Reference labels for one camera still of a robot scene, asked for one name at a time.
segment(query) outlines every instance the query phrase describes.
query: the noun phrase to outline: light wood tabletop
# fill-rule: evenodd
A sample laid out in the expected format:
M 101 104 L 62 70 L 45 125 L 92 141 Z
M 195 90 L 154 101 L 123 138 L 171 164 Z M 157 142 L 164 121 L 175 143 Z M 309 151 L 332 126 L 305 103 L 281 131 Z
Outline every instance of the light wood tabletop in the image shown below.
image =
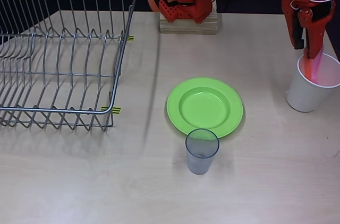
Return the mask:
M 0 223 L 339 223 L 340 91 L 311 113 L 287 104 L 302 51 L 284 17 L 224 14 L 216 36 L 160 35 L 157 18 L 134 13 L 115 128 L 0 129 Z M 165 114 L 196 76 L 228 83 L 245 109 L 202 176 Z

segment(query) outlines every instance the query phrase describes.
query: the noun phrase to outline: green plate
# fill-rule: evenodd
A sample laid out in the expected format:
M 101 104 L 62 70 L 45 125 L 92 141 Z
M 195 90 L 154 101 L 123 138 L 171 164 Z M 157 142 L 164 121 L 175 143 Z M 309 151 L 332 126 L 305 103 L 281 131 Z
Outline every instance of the green plate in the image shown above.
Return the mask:
M 207 77 L 188 79 L 170 93 L 166 109 L 174 126 L 188 135 L 197 128 L 213 131 L 218 138 L 240 124 L 243 105 L 228 84 Z

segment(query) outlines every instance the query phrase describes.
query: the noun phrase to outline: white paper cup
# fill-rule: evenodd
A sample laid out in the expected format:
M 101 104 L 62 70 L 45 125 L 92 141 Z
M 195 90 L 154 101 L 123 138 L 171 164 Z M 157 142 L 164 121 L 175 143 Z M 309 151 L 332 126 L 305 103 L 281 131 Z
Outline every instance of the white paper cup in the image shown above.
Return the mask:
M 306 113 L 316 110 L 334 89 L 340 86 L 340 62 L 323 54 L 316 83 L 309 81 L 303 71 L 304 62 L 300 57 L 294 79 L 287 91 L 287 102 L 295 110 Z

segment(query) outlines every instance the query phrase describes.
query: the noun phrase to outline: pink object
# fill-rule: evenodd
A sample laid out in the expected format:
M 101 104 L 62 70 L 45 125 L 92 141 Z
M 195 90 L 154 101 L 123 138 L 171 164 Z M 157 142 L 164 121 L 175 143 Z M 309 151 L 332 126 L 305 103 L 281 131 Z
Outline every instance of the pink object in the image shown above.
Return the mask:
M 340 62 L 327 54 L 322 55 L 317 70 L 317 83 L 304 76 L 303 56 L 297 62 L 294 79 L 287 91 L 287 102 L 295 110 L 316 110 L 327 97 L 340 87 Z
M 312 60 L 312 82 L 317 82 L 319 66 L 324 53 L 324 46 L 322 46 L 319 54 Z

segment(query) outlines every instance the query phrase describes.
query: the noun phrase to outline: clear plastic cup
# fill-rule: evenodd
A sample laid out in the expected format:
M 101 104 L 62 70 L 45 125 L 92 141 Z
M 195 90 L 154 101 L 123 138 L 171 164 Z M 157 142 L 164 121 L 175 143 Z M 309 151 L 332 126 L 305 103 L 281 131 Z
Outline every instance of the clear plastic cup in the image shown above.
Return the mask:
M 210 130 L 199 128 L 190 132 L 185 140 L 186 162 L 196 175 L 205 174 L 219 149 L 219 140 Z

